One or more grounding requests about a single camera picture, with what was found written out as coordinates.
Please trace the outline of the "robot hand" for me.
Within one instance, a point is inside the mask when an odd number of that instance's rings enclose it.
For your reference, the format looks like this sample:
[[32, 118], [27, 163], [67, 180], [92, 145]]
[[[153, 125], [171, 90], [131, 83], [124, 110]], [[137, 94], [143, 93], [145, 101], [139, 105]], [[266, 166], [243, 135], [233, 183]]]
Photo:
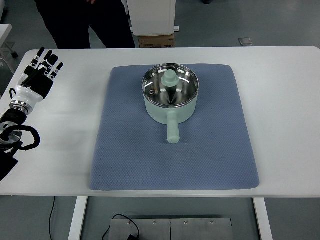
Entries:
[[10, 93], [12, 101], [34, 105], [44, 100], [51, 88], [63, 63], [58, 63], [59, 57], [52, 50], [47, 53], [42, 47], [25, 68], [13, 92]]

